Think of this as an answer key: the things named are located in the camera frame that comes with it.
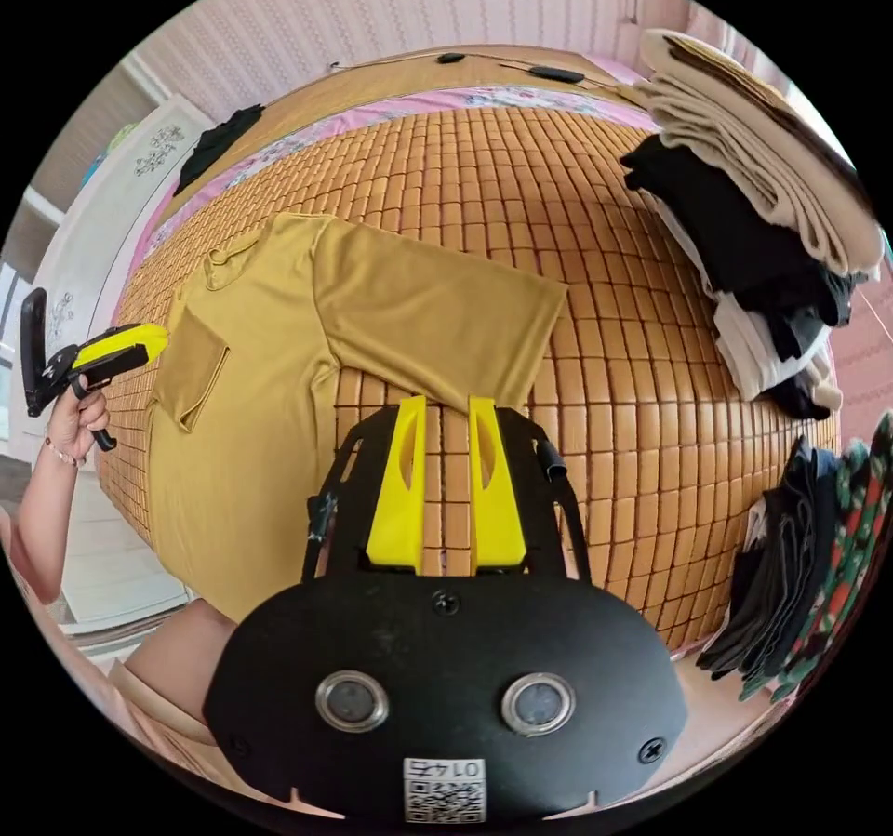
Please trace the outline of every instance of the bracelet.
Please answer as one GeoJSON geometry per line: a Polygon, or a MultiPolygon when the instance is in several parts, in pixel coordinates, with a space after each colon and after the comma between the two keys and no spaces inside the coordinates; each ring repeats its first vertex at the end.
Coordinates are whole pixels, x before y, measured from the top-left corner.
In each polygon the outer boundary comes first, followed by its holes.
{"type": "Polygon", "coordinates": [[[66,454],[65,452],[60,452],[59,449],[58,449],[55,445],[53,445],[53,441],[52,441],[49,437],[46,437],[46,439],[44,439],[44,445],[45,445],[45,446],[46,446],[46,447],[47,447],[47,448],[48,448],[48,449],[49,449],[49,450],[50,450],[50,451],[51,451],[51,452],[52,452],[52,453],[53,453],[53,454],[60,460],[60,461],[63,461],[65,464],[71,464],[72,467],[80,467],[82,464],[85,463],[84,461],[79,461],[79,460],[77,460],[77,458],[75,458],[75,457],[72,456],[72,455],[68,455],[68,454],[66,454]]]}

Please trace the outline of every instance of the yellow bracket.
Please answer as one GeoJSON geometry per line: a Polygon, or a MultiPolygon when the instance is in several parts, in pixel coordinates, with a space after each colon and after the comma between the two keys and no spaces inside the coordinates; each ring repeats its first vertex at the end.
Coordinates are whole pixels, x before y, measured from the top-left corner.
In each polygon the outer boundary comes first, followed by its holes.
{"type": "Polygon", "coordinates": [[[472,396],[468,409],[475,575],[480,568],[520,566],[526,545],[496,406],[492,399],[472,396]]]}
{"type": "Polygon", "coordinates": [[[421,575],[425,514],[425,397],[400,403],[366,545],[374,566],[421,575]]]}
{"type": "Polygon", "coordinates": [[[103,337],[95,343],[86,343],[77,354],[72,368],[89,366],[107,355],[113,355],[121,350],[127,350],[132,346],[142,346],[146,350],[148,360],[151,362],[165,350],[167,346],[167,329],[160,325],[137,325],[122,331],[117,331],[108,337],[103,337]]]}

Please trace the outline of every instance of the qr code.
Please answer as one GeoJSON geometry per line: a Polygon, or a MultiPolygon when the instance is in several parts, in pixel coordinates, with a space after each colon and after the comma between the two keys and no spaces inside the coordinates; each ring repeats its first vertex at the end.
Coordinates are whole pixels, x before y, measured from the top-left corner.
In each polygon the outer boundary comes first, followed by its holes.
{"type": "Polygon", "coordinates": [[[407,823],[486,821],[486,779],[481,760],[406,759],[404,783],[407,823]]]}

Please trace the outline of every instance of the green red patterned cloth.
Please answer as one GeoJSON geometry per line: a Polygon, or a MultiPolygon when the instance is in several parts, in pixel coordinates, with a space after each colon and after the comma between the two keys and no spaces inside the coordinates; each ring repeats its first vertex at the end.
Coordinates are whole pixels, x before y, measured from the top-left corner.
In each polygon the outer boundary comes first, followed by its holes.
{"type": "Polygon", "coordinates": [[[774,681],[748,682],[740,699],[774,685],[772,701],[789,696],[819,664],[846,621],[883,540],[893,497],[893,411],[881,417],[871,448],[856,440],[837,471],[837,524],[831,566],[803,628],[774,681]]]}

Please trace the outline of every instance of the bed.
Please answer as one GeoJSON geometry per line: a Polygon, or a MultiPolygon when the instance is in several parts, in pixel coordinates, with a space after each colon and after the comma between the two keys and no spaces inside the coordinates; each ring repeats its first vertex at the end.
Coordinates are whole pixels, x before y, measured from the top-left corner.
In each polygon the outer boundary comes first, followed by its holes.
{"type": "MultiPolygon", "coordinates": [[[[618,158],[650,123],[606,91],[607,72],[593,65],[584,89],[501,66],[525,55],[450,65],[465,65],[451,84],[425,59],[411,72],[409,62],[383,62],[279,100],[199,187],[159,206],[116,318],[164,322],[175,288],[212,246],[288,209],[567,282],[567,310],[526,412],[566,458],[593,581],[677,650],[718,627],[746,511],[778,481],[794,439],[804,432],[837,450],[839,419],[803,424],[740,400],[696,273],[652,201],[622,182],[618,158]]],[[[109,389],[119,446],[100,462],[103,489],[147,540],[153,373],[109,389]]],[[[402,396],[342,372],[339,439],[402,396]]],[[[448,410],[429,417],[425,572],[467,575],[466,428],[448,410]]]]}

